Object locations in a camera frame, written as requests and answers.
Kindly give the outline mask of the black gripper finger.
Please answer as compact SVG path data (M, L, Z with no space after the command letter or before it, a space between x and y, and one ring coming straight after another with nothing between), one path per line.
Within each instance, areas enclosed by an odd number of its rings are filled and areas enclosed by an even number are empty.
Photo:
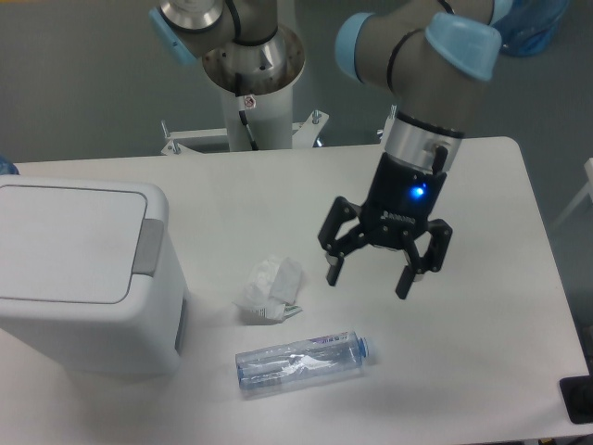
M345 258L352 252L364 248L368 239L360 221L361 206L349 202L345 197L337 197L318 233L318 241L325 251L329 269L326 281L335 286L344 265ZM358 223L339 236L340 229L348 222Z
M442 219L430 221L427 224L430 241L427 250L421 256L415 244L411 230L404 230L400 235L402 250L406 254L407 265L397 282L396 295L406 299L412 284L420 275L426 272L438 273L448 252L448 246L453 235L451 226Z

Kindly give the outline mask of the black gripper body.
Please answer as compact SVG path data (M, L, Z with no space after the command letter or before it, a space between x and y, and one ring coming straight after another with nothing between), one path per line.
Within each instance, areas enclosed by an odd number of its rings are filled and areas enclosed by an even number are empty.
M383 153L361 207L359 245L409 251L428 232L429 248L445 252L448 226L429 216L447 177L440 170L421 172Z

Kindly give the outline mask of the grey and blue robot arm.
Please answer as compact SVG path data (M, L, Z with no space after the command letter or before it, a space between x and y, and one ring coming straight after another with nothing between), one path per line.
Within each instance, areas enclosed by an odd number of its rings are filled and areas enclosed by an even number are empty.
M318 239L337 282L345 258L366 246L402 251L396 292L438 272L451 227L431 218L486 84L508 1L410 1L387 15L359 13L339 29L334 57L358 83L396 99L384 152L365 201L335 199ZM149 12L182 64L200 61L223 100L233 151L293 148L292 87L305 56L274 1L162 1Z

